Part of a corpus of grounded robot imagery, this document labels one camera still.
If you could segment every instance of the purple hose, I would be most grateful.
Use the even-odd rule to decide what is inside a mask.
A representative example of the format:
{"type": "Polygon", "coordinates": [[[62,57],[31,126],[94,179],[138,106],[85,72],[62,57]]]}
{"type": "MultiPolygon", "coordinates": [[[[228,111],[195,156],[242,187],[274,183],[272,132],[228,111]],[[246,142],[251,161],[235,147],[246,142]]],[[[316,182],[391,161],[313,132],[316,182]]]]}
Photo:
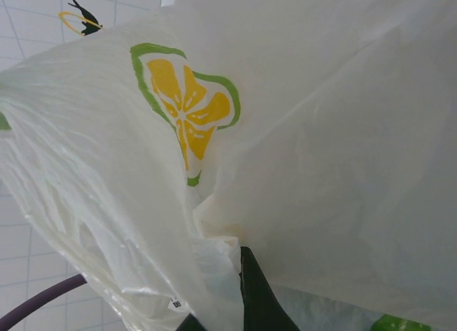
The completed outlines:
{"type": "Polygon", "coordinates": [[[84,279],[83,275],[78,274],[38,293],[3,316],[0,319],[0,331],[11,329],[25,317],[38,310],[41,306],[85,283],[87,283],[87,281],[84,279]]]}

